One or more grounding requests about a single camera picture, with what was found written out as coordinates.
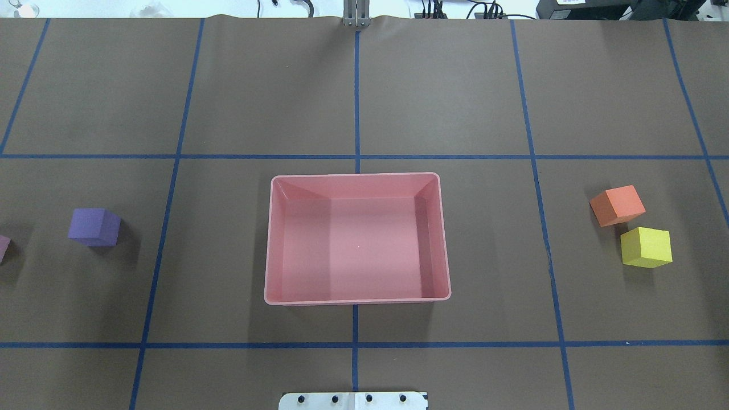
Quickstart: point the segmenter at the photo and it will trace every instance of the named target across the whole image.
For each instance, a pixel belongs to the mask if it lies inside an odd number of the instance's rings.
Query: black cable
[[[312,18],[314,16],[314,5],[311,3],[311,0],[301,0],[304,3],[306,3],[307,6],[309,6],[309,18]]]
[[[532,17],[532,16],[530,16],[530,15],[500,15],[500,16],[499,16],[499,17],[497,17],[497,18],[499,18],[499,19],[500,19],[500,18],[504,18],[504,17],[526,17],[526,18],[531,18],[532,20],[536,20],[536,18],[533,18],[533,17]]]
[[[678,20],[678,19],[680,19],[680,18],[681,18],[681,14],[683,14],[683,9],[684,9],[684,8],[686,8],[686,4],[688,4],[688,0],[684,1],[684,4],[683,4],[683,6],[681,6],[681,10],[679,10],[679,13],[678,13],[677,15],[675,15],[675,17],[674,17],[674,18],[675,18],[676,20]]]
[[[468,15],[466,15],[466,20],[468,20],[469,17],[471,17],[471,13],[473,13],[473,9],[478,7],[480,4],[483,4],[483,14],[486,14],[486,7],[488,7],[488,4],[484,3],[483,1],[471,1],[472,3],[475,3],[473,7],[471,7],[471,10],[468,11]]]

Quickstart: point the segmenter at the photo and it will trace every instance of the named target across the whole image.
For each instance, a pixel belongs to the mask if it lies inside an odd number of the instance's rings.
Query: white metal plate
[[[278,410],[428,410],[428,393],[287,393],[278,402]]]

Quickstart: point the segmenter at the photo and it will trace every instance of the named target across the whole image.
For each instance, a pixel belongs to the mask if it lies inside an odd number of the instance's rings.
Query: yellow cube
[[[668,231],[635,228],[620,235],[623,264],[655,268],[673,262]]]

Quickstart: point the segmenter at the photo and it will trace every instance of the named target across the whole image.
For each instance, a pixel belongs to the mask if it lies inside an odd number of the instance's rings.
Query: metal bracket
[[[344,0],[345,26],[367,27],[370,25],[370,0]]]
[[[287,393],[278,410],[428,410],[426,392]]]

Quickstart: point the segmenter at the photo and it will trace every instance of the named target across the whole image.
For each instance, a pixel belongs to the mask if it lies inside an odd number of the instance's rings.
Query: cable
[[[301,0],[304,3],[306,3],[307,6],[309,6],[309,18],[312,18],[314,16],[314,5],[311,3],[311,0]]]
[[[468,18],[471,17],[471,13],[473,13],[473,9],[478,7],[479,4],[483,4],[483,14],[484,15],[486,14],[486,7],[488,7],[488,5],[486,3],[484,3],[483,1],[471,1],[471,2],[475,3],[475,4],[473,5],[473,7],[471,7],[471,10],[468,10],[468,14],[466,15],[466,20],[468,20]]]
[[[532,20],[536,20],[536,18],[533,18],[533,17],[532,17],[532,16],[530,16],[530,15],[500,15],[500,16],[499,16],[499,17],[497,17],[497,18],[501,19],[501,18],[504,18],[504,17],[526,17],[526,18],[531,18]]]
[[[479,4],[483,5],[483,18],[485,19],[494,19],[499,18],[499,16],[504,12],[504,7],[501,7],[501,4],[496,3],[495,1],[475,1],[475,0],[468,0],[473,4],[473,7],[471,7],[471,10],[468,11],[468,15],[466,15],[466,20],[468,20],[469,17],[471,17],[471,13],[473,13],[473,9],[478,7]]]
[[[421,0],[423,5],[422,18],[424,19],[440,19],[447,18],[443,12],[443,0],[428,0],[428,7],[425,7],[425,0]]]
[[[683,14],[683,9],[686,8],[686,4],[688,4],[688,0],[684,1],[684,4],[681,6],[681,10],[679,10],[679,13],[674,17],[676,20],[679,20],[681,18],[681,14]]]

